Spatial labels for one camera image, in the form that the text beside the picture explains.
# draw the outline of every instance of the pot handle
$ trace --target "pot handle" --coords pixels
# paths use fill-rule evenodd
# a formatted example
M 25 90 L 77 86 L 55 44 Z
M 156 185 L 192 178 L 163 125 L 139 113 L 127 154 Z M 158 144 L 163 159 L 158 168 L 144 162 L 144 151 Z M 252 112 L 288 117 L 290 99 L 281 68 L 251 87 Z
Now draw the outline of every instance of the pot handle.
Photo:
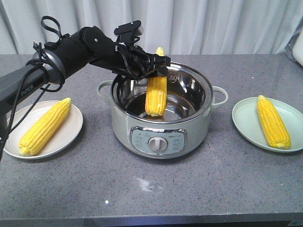
M 97 94 L 98 94 L 98 96 L 100 96 L 104 101 L 106 101 L 106 103 L 107 103 L 108 105 L 111 105 L 111 98 L 102 95 L 102 94 L 100 93 L 100 90 L 101 90 L 101 88 L 103 88 L 103 87 L 105 87 L 105 86 L 111 86 L 112 83 L 113 83 L 112 80 L 106 80 L 106 81 L 103 81 L 102 83 L 100 83 L 99 86 L 98 86 L 98 88 L 97 88 Z
M 217 108 L 221 107 L 223 104 L 225 104 L 228 100 L 228 94 L 227 92 L 221 88 L 221 87 L 217 87 L 217 86 L 213 86 L 213 90 L 214 91 L 217 91 L 217 92 L 220 92 L 221 94 L 223 94 L 225 96 L 225 99 L 222 101 L 222 102 L 219 102 L 219 103 L 214 103 L 214 100 L 213 100 L 213 103 L 212 103 L 212 107 L 211 109 L 212 110 L 216 110 Z

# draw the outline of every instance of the control panel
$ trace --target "control panel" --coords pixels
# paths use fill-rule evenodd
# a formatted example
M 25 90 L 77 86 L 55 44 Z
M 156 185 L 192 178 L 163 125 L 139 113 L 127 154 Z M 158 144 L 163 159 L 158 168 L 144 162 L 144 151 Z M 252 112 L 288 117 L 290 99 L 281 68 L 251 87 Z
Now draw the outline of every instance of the control panel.
M 166 155 L 180 152 L 186 143 L 184 129 L 131 128 L 130 141 L 134 148 L 148 154 Z

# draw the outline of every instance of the pot rim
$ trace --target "pot rim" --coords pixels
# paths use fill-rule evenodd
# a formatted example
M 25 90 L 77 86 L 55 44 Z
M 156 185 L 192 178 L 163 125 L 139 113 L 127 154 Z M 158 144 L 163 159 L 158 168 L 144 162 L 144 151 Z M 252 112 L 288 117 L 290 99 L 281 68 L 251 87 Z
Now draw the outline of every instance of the pot rim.
M 192 120 L 194 118 L 197 118 L 197 117 L 203 115 L 207 110 L 210 109 L 211 104 L 212 104 L 213 99 L 214 99 L 214 90 L 213 90 L 213 86 L 211 85 L 211 82 L 203 74 L 201 74 L 199 71 L 197 71 L 197 70 L 195 70 L 195 69 L 193 69 L 193 68 L 191 68 L 189 66 L 186 66 L 186 65 L 183 65 L 183 64 L 180 64 L 180 63 L 177 63 L 177 62 L 171 62 L 170 67 L 167 67 L 167 68 L 168 69 L 169 68 L 173 68 L 173 69 L 176 69 L 176 70 L 182 69 L 183 72 L 187 72 L 191 76 L 193 76 L 195 78 L 195 80 L 197 82 L 199 82 L 199 84 L 203 87 L 203 89 L 205 91 L 205 100 L 204 100 L 204 103 L 192 115 L 187 116 L 185 118 L 178 119 L 178 120 L 173 120 L 173 121 L 156 121 L 156 120 L 151 120 L 151 119 L 146 119 L 146 118 L 139 117 L 139 116 L 133 114 L 132 112 L 128 111 L 127 109 L 122 108 L 115 101 L 114 96 L 113 96 L 114 84 L 116 83 L 116 80 L 119 77 L 123 77 L 120 74 L 118 74 L 116 76 L 116 78 L 114 79 L 114 81 L 112 83 L 112 86 L 111 86 L 111 92 L 110 92 L 111 93 L 112 101 L 115 104 L 115 106 L 118 107 L 118 109 L 121 110 L 123 113 L 125 113 L 126 115 L 128 115 L 128 116 L 130 116 L 130 117 L 132 117 L 134 119 L 137 119 L 137 120 L 142 121 L 142 122 L 155 123 L 155 124 L 176 124 L 176 123 L 181 123 L 181 122 L 187 122 L 189 120 Z

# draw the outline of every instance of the white stain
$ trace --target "white stain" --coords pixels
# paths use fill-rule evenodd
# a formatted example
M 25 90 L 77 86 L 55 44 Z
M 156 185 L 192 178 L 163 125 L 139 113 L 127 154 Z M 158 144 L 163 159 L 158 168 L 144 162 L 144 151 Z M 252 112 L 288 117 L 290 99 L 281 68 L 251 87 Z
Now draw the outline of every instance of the white stain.
M 136 177 L 136 180 L 139 182 L 139 187 L 145 192 L 151 192 L 153 186 L 150 186 L 150 182 L 141 178 Z

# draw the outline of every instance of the yellow corn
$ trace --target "yellow corn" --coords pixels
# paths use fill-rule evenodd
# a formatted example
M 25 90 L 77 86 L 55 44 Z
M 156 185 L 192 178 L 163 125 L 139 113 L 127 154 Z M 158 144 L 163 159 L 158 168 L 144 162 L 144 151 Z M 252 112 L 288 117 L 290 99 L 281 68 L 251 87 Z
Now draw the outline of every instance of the yellow corn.
M 71 98 L 53 105 L 21 138 L 19 153 L 23 156 L 38 153 L 62 123 L 70 108 Z
M 162 47 L 158 47 L 156 54 L 164 56 Z M 167 97 L 167 78 L 164 76 L 157 76 L 148 78 L 145 111 L 148 115 L 162 116 L 165 113 Z
M 258 97 L 257 109 L 268 145 L 278 149 L 290 148 L 290 135 L 272 102 L 260 95 Z

